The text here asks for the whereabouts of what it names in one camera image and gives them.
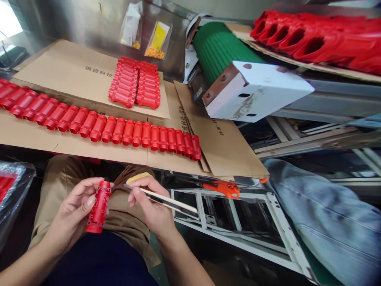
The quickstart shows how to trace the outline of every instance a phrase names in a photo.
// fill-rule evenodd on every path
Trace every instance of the khaki pants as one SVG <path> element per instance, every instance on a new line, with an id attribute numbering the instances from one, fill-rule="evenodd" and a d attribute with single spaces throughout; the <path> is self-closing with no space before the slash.
<path id="1" fill-rule="evenodd" d="M 130 165 L 115 180 L 115 187 L 108 203 L 110 214 L 106 217 L 103 229 L 123 238 L 140 253 L 147 267 L 151 268 L 158 265 L 160 260 L 150 246 L 150 232 L 144 221 L 143 211 L 138 204 L 133 208 L 128 206 L 129 190 L 123 186 L 128 178 L 144 172 L 154 175 L 149 167 Z M 87 177 L 85 166 L 75 156 L 58 155 L 49 160 L 29 248 L 42 240 L 61 202 L 75 185 Z"/>

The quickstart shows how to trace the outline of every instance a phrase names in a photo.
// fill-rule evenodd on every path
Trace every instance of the hand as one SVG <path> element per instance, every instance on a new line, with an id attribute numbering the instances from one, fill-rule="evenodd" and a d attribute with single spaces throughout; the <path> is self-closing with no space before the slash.
<path id="1" fill-rule="evenodd" d="M 156 234 L 158 240 L 171 243 L 179 234 L 173 221 L 172 210 L 148 199 L 138 187 L 149 189 L 154 193 L 170 198 L 168 191 L 151 176 L 143 177 L 130 183 L 129 186 L 132 188 L 128 197 L 130 207 L 138 202 L 143 209 L 149 229 Z"/>
<path id="2" fill-rule="evenodd" d="M 104 181 L 104 178 L 88 178 L 73 188 L 61 203 L 56 217 L 40 243 L 56 255 L 72 248 L 86 228 L 88 214 L 95 205 L 95 192 L 101 181 Z"/>

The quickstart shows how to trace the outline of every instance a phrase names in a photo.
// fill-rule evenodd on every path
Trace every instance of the blue jeans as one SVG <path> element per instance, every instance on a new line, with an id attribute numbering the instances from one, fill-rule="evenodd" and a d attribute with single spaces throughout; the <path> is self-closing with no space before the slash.
<path id="1" fill-rule="evenodd" d="M 381 212 L 350 189 L 279 159 L 266 187 L 278 196 L 317 260 L 346 286 L 375 285 L 381 273 Z"/>

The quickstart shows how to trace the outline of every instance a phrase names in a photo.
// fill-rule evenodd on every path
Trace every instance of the white metal frame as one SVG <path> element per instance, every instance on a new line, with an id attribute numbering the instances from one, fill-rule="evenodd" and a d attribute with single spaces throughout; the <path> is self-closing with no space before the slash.
<path id="1" fill-rule="evenodd" d="M 237 246 L 255 255 L 261 256 L 274 263 L 282 265 L 290 270 L 298 272 L 306 276 L 311 282 L 316 281 L 310 271 L 311 267 L 308 263 L 291 227 L 279 206 L 277 198 L 271 192 L 263 193 L 240 193 L 240 199 L 253 200 L 254 202 L 265 203 L 269 209 L 274 224 L 285 247 L 275 245 L 263 240 L 257 239 L 258 235 L 253 232 L 242 231 L 242 226 L 234 205 L 233 199 L 229 199 L 229 206 L 232 211 L 234 224 L 237 231 L 233 232 L 220 228 L 218 226 L 208 224 L 205 218 L 204 205 L 202 203 L 203 196 L 224 197 L 222 193 L 211 191 L 208 189 L 171 189 L 171 198 L 175 199 L 175 191 L 182 193 L 194 194 L 196 196 L 197 209 L 200 221 L 190 218 L 178 218 L 173 211 L 174 220 L 178 223 L 186 225 L 190 228 L 213 236 L 219 240 Z"/>

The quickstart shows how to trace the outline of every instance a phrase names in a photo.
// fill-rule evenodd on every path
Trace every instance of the left hand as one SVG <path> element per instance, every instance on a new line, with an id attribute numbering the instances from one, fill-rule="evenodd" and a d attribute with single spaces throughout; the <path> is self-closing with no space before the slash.
<path id="1" fill-rule="evenodd" d="M 58 213 L 40 243 L 56 255 L 69 251 L 83 234 L 88 214 L 95 205 L 95 192 L 104 178 L 82 180 L 61 203 Z"/>

